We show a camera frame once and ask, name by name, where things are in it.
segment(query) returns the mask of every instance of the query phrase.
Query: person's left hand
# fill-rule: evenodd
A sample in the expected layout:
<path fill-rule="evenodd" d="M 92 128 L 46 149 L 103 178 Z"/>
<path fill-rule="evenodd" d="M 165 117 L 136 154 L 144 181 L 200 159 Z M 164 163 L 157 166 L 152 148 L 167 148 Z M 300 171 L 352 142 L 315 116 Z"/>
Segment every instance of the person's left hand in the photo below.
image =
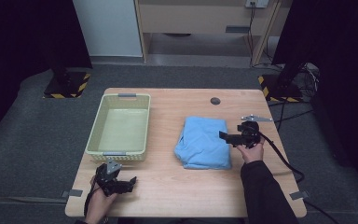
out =
<path fill-rule="evenodd" d="M 101 219 L 109 212 L 113 201 L 118 196 L 114 193 L 109 197 L 106 197 L 103 193 L 103 190 L 100 189 L 100 186 L 95 183 L 94 189 L 97 189 L 92 194 L 91 199 L 89 200 L 89 208 L 87 210 L 85 222 L 88 224 L 98 224 Z"/>

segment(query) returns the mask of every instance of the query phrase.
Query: folded blue fabric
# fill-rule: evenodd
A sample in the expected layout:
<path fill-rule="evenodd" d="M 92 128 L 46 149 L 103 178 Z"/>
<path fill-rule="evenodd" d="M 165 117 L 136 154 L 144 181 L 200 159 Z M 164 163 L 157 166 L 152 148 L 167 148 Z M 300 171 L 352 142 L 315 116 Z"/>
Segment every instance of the folded blue fabric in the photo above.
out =
<path fill-rule="evenodd" d="M 219 138 L 226 133 L 223 119 L 187 117 L 175 147 L 175 155 L 186 169 L 230 169 L 229 145 Z"/>

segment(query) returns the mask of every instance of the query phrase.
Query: wooden table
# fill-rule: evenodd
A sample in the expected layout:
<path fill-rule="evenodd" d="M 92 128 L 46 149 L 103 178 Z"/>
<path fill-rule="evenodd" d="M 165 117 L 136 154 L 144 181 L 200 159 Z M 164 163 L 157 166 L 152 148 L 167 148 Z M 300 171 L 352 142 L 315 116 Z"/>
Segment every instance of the wooden table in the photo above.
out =
<path fill-rule="evenodd" d="M 137 176 L 132 193 L 119 195 L 110 217 L 247 217 L 240 169 L 243 159 L 231 147 L 230 170 L 187 170 L 175 157 L 180 132 L 187 116 L 225 119 L 228 133 L 239 134 L 241 117 L 254 114 L 271 118 L 263 92 L 258 90 L 207 89 L 107 89 L 105 93 L 148 93 L 151 109 L 146 160 L 124 163 L 118 180 Z M 220 105 L 211 104 L 213 97 Z M 260 131 L 270 138 L 285 157 L 281 139 L 273 122 L 258 122 Z M 289 194 L 298 191 L 292 172 L 281 162 L 269 144 L 265 144 L 264 161 L 280 183 L 286 199 L 297 217 L 307 214 L 301 199 L 293 201 Z M 82 217 L 90 191 L 90 179 L 100 165 L 84 154 L 73 189 L 81 189 L 81 197 L 69 197 L 65 213 Z"/>

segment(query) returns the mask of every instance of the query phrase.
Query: black and yellow hazard tape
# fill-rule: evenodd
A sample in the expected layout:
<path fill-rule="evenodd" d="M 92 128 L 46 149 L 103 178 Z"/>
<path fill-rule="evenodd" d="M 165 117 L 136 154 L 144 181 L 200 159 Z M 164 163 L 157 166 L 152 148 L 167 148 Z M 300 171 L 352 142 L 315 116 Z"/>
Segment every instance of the black and yellow hazard tape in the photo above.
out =
<path fill-rule="evenodd" d="M 80 97 L 83 90 L 86 89 L 89 79 L 90 74 L 88 73 L 71 73 L 73 89 L 69 91 L 62 89 L 62 87 L 58 86 L 52 80 L 45 90 L 44 98 L 63 99 Z"/>
<path fill-rule="evenodd" d="M 296 97 L 296 96 L 277 96 L 273 95 L 271 91 L 269 90 L 268 83 L 265 81 L 265 79 L 261 76 L 258 77 L 258 82 L 260 83 L 261 90 L 264 94 L 264 97 L 266 98 L 266 101 L 287 101 L 287 102 L 303 102 L 302 97 Z"/>

